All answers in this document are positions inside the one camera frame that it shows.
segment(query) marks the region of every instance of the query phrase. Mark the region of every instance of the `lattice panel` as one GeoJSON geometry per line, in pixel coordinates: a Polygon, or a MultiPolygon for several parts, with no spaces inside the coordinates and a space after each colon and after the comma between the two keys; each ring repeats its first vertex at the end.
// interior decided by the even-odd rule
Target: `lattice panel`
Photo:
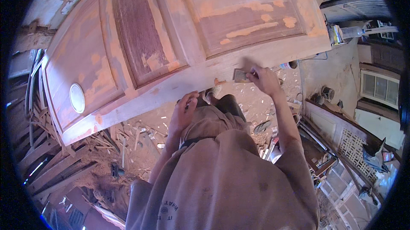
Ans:
{"type": "Polygon", "coordinates": [[[361,138],[343,129],[338,149],[374,184],[377,180],[376,171],[363,160],[363,145],[365,144],[361,138]]]}

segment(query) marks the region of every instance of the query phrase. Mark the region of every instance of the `person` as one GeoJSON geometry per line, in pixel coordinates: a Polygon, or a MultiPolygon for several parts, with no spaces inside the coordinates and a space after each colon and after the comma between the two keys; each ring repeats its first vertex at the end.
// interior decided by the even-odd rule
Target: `person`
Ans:
{"type": "Polygon", "coordinates": [[[232,95],[208,105],[197,91],[177,102],[148,182],[131,185],[126,229],[317,229],[319,204],[299,131],[277,75],[247,78],[275,105],[282,156],[259,157],[232,95]]]}

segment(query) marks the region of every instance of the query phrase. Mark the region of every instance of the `white door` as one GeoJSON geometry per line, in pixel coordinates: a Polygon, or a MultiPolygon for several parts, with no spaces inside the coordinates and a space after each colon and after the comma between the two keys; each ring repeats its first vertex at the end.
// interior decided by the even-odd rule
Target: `white door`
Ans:
{"type": "Polygon", "coordinates": [[[387,145],[400,149],[403,144],[404,133],[400,130],[398,122],[357,108],[355,109],[355,116],[356,122],[360,126],[381,140],[386,138],[387,145]]]}

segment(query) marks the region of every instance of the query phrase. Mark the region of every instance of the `white bucket lid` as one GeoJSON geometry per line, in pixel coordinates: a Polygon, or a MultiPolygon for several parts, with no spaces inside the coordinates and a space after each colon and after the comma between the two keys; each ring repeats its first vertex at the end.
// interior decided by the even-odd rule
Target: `white bucket lid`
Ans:
{"type": "Polygon", "coordinates": [[[85,109],[84,93],[78,83],[73,83],[70,87],[70,102],[74,111],[81,114],[85,109]]]}

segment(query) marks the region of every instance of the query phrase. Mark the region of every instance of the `plastic bottle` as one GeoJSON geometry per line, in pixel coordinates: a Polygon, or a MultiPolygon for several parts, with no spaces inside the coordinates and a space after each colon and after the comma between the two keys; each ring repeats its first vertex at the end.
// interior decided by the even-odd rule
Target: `plastic bottle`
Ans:
{"type": "Polygon", "coordinates": [[[358,26],[341,28],[341,36],[343,39],[361,37],[362,35],[364,35],[364,33],[365,31],[358,26]]]}
{"type": "Polygon", "coordinates": [[[269,156],[269,160],[275,164],[276,161],[282,156],[282,153],[280,152],[278,146],[274,146],[274,149],[272,150],[271,155],[269,156]]]}

